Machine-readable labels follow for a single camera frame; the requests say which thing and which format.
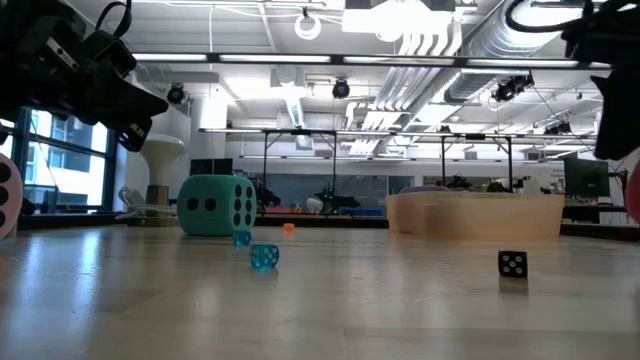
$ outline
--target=small blue die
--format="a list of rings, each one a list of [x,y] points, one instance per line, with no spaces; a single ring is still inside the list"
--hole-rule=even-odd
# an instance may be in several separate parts
[[[247,246],[251,242],[251,232],[250,231],[234,231],[233,232],[233,243],[236,246]]]
[[[251,246],[251,267],[258,270],[269,270],[276,267],[280,259],[280,250],[275,245],[254,244]]]

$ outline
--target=small orange object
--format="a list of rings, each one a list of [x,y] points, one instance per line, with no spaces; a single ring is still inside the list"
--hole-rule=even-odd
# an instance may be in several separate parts
[[[296,232],[296,226],[291,223],[284,224],[282,228],[284,229],[285,234],[293,234]]]

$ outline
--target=cable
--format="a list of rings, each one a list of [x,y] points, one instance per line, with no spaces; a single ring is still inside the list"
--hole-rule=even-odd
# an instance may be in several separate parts
[[[104,10],[102,10],[100,17],[98,18],[98,22],[96,23],[96,31],[100,30],[100,27],[102,27],[102,23],[104,22],[104,19],[107,17],[107,14],[109,14],[109,11],[111,11],[111,9],[118,6],[124,6],[125,11],[124,11],[124,15],[122,15],[122,20],[120,20],[120,25],[118,25],[116,30],[113,32],[113,36],[117,38],[124,36],[124,34],[126,34],[127,31],[129,31],[129,28],[131,27],[131,22],[133,20],[133,17],[131,16],[132,1],[133,0],[127,0],[126,4],[120,1],[114,1],[109,5],[107,5],[107,7],[104,8]]]
[[[629,0],[609,0],[600,6],[600,11],[594,14],[592,0],[585,0],[585,7],[581,18],[565,21],[556,25],[529,26],[523,25],[513,19],[514,10],[525,1],[529,0],[514,0],[507,7],[507,10],[505,12],[507,26],[509,26],[513,30],[524,33],[549,33],[586,27],[588,23],[609,16],[610,14],[617,12],[620,8],[630,3]]]

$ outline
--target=monitor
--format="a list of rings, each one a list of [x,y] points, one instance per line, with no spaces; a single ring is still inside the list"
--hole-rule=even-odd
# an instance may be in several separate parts
[[[581,197],[608,197],[609,165],[604,161],[564,159],[566,194]]]

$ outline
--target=teal die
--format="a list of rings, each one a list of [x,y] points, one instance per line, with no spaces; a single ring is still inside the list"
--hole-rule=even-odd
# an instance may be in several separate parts
[[[256,270],[269,270],[276,267],[280,260],[280,249],[273,244],[254,244],[251,246],[249,261]]]
[[[178,220],[189,235],[232,236],[250,231],[256,220],[256,190],[242,177],[191,176],[178,194]]]
[[[251,232],[250,231],[234,231],[233,232],[233,243],[236,246],[247,246],[251,243]]]

